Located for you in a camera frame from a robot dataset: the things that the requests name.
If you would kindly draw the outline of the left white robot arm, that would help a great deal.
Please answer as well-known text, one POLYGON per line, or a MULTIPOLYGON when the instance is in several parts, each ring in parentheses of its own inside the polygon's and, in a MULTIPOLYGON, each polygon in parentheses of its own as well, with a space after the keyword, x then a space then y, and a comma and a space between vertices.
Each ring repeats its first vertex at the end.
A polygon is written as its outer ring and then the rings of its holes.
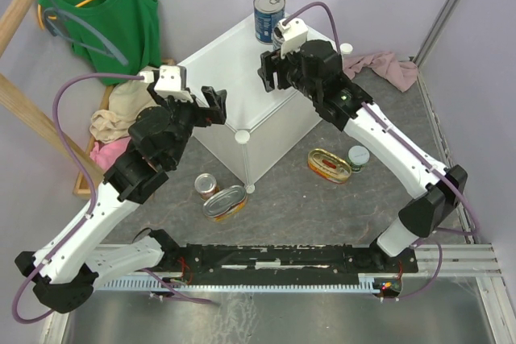
POLYGON ((142 269, 171 271, 181 255, 179 245, 162 229, 105 255, 97 245, 126 216, 168 180, 181 160, 193 129, 222 125, 227 118, 226 90, 202 87, 208 105, 194 97, 180 101, 160 97, 131 126, 126 150, 106 171, 96 197, 45 247, 23 251, 15 259, 33 282, 38 301, 57 313, 83 305, 105 283, 142 269))

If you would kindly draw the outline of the white lid green jar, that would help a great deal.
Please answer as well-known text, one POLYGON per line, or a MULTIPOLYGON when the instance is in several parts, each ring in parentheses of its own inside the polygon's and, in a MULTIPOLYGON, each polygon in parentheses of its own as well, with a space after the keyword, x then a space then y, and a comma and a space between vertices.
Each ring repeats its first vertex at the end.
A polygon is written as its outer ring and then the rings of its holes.
POLYGON ((348 163, 353 173, 360 173, 370 160, 370 153, 366 147, 355 145, 347 153, 348 163))

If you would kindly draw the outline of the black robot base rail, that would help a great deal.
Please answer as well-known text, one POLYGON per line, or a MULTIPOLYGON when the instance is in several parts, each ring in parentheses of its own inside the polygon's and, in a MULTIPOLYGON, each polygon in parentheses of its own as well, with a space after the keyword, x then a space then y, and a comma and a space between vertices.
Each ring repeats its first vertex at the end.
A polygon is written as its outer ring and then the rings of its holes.
POLYGON ((191 285, 355 285, 361 274, 418 272, 414 251, 390 258, 352 245, 229 246, 188 244, 164 257, 156 271, 185 275, 191 285))

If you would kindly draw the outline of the blue white label can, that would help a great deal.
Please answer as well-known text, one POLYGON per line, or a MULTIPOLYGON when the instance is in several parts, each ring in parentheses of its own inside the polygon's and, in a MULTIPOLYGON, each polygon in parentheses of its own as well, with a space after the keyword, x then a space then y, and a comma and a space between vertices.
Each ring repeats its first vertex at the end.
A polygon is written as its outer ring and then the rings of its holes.
POLYGON ((284 30, 280 27, 280 24, 273 28, 272 42, 274 51, 280 50, 282 44, 285 42, 284 30))

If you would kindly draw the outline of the small pink label can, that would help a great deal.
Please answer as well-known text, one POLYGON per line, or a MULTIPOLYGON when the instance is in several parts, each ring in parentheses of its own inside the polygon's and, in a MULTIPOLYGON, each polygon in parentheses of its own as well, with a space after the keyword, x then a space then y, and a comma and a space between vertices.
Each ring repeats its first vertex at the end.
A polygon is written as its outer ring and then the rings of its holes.
POLYGON ((202 200, 206 201, 219 192, 218 181, 210 173, 202 173, 194 181, 194 188, 202 200))

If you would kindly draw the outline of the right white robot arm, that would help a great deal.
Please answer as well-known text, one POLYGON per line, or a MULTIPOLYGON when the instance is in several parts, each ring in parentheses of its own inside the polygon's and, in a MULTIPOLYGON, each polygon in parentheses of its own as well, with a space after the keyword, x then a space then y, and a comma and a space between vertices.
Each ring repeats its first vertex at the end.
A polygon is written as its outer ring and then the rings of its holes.
POLYGON ((331 43, 315 39, 285 56, 279 51, 261 53, 257 73, 266 92, 294 88, 309 98, 320 118, 364 145, 411 196, 369 254, 373 268, 388 272, 398 265, 406 248, 439 230, 464 203, 468 174, 461 166, 448 167, 420 149, 340 65, 341 56, 331 43))

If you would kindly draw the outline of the tall blue label can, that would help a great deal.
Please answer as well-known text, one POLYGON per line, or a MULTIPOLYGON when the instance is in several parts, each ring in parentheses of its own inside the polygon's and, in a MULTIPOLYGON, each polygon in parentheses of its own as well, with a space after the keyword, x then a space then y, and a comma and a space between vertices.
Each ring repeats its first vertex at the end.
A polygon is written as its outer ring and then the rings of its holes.
POLYGON ((253 0, 255 36, 263 44, 273 43, 273 29, 285 17, 285 0, 253 0))

